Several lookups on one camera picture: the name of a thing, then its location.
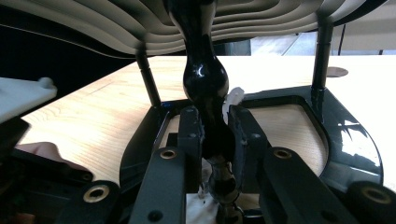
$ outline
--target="black glossy column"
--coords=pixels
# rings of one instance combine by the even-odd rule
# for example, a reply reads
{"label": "black glossy column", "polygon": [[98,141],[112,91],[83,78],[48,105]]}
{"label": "black glossy column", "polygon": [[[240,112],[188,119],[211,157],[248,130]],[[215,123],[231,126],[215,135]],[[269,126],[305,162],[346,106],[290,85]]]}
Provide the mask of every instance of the black glossy column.
{"label": "black glossy column", "polygon": [[148,98],[152,106],[160,106],[161,98],[155,85],[154,77],[149,68],[149,60],[145,54],[136,54],[136,61],[140,68],[143,81],[145,82],[146,90],[148,91]]}
{"label": "black glossy column", "polygon": [[222,105],[228,93],[227,73],[216,57],[211,26],[216,13],[214,0],[163,0],[175,26],[181,32],[187,50],[184,92],[198,109],[204,125],[202,156],[212,165],[209,191],[220,204],[218,223],[242,223],[235,206],[239,192],[230,170],[235,142],[222,118]]}
{"label": "black glossy column", "polygon": [[326,89],[327,68],[332,44],[332,30],[333,24],[329,21],[321,23],[318,28],[314,76],[312,79],[313,91],[323,91]]}

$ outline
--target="hand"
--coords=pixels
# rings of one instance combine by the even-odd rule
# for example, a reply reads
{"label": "hand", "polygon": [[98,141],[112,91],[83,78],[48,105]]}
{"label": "hand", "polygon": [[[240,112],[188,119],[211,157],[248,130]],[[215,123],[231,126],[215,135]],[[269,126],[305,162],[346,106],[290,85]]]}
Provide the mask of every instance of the hand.
{"label": "hand", "polygon": [[39,142],[39,143],[16,145],[15,148],[35,154],[40,157],[47,158],[52,161],[64,162],[73,169],[88,171],[87,168],[81,165],[63,159],[59,154],[58,147],[56,147],[55,144],[50,142]]}

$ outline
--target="bolt hole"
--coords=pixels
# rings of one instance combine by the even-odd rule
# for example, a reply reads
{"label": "bolt hole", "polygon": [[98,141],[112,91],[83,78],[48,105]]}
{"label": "bolt hole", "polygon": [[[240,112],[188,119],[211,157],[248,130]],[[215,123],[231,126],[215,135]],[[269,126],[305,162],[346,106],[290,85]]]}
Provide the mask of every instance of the bolt hole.
{"label": "bolt hole", "polygon": [[389,197],[389,195],[380,189],[366,187],[363,188],[361,192],[366,198],[376,203],[388,204],[392,202],[392,199]]}
{"label": "bolt hole", "polygon": [[338,217],[332,212],[322,211],[320,214],[322,215],[322,217],[324,219],[326,219],[327,221],[329,221],[331,223],[337,223],[338,222]]}
{"label": "bolt hole", "polygon": [[173,159],[175,156],[176,152],[174,150],[166,150],[161,153],[161,157],[166,160]]}
{"label": "bolt hole", "polygon": [[289,159],[291,158],[291,153],[289,153],[286,150],[282,150],[282,149],[277,149],[274,151],[274,155],[277,156],[280,159]]}
{"label": "bolt hole", "polygon": [[154,210],[148,214],[148,221],[150,222],[158,222],[162,218],[163,218],[163,213],[161,211]]}
{"label": "bolt hole", "polygon": [[81,178],[82,178],[83,180],[91,180],[91,175],[85,174],[85,175],[82,175]]}
{"label": "bolt hole", "polygon": [[90,197],[92,198],[97,198],[100,197],[104,194],[105,192],[102,189],[96,189],[93,192],[90,193]]}

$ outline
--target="metal rod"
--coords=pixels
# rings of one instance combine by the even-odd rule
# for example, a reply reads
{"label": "metal rod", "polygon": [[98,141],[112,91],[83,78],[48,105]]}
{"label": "metal rod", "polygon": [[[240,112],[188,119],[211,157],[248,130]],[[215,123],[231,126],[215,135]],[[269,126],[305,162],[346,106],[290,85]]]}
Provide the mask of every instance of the metal rod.
{"label": "metal rod", "polygon": [[331,22],[325,22],[318,28],[317,51],[315,53],[314,77],[312,89],[323,91],[326,88],[327,67],[329,65],[330,49],[332,43]]}
{"label": "metal rod", "polygon": [[149,60],[146,54],[136,54],[137,65],[140,68],[143,81],[145,82],[148,97],[152,106],[160,106],[161,98],[158,93],[157,86],[155,85],[154,77],[152,76],[151,69],[149,68]]}
{"label": "metal rod", "polygon": [[347,25],[344,24],[344,26],[343,26],[343,32],[341,33],[340,46],[338,46],[338,56],[341,55],[341,49],[342,49],[342,47],[343,47],[344,35],[345,35],[345,33],[346,33],[346,27],[347,27]]}

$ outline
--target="white plastic part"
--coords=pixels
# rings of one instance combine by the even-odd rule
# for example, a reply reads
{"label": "white plastic part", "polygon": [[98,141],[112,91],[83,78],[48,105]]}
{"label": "white plastic part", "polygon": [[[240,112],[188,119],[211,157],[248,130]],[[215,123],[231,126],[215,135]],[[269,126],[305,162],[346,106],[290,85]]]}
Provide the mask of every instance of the white plastic part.
{"label": "white plastic part", "polygon": [[49,77],[38,81],[0,77],[0,123],[45,103],[56,92]]}
{"label": "white plastic part", "polygon": [[227,95],[224,105],[222,106],[223,119],[228,124],[228,111],[230,105],[239,105],[245,97],[245,91],[240,87],[236,87]]}

